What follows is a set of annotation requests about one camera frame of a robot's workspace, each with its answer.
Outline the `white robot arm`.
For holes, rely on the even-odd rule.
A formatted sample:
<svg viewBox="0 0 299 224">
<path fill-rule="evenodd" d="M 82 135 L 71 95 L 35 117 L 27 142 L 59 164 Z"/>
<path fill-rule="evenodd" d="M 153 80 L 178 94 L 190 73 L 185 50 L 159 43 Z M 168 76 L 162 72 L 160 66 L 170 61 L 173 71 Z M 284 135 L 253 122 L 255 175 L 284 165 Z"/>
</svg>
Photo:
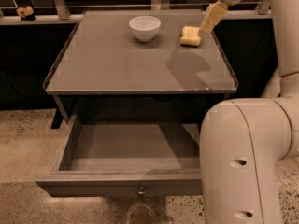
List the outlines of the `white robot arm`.
<svg viewBox="0 0 299 224">
<path fill-rule="evenodd" d="M 283 224 L 276 163 L 299 151 L 299 0 L 270 0 L 280 96 L 227 100 L 206 114 L 200 166 L 206 224 Z"/>
</svg>

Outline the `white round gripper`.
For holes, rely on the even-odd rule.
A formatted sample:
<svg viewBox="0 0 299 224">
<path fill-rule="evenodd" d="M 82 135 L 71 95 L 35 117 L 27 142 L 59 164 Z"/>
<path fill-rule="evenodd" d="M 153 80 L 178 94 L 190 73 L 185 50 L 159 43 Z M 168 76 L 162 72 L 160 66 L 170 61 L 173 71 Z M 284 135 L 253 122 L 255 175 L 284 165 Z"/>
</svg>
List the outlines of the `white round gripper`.
<svg viewBox="0 0 299 224">
<path fill-rule="evenodd" d="M 226 15 L 228 6 L 236 5 L 240 1 L 242 0 L 218 0 L 216 3 L 210 4 L 200 24 L 199 35 L 203 37 L 210 34 Z"/>
</svg>

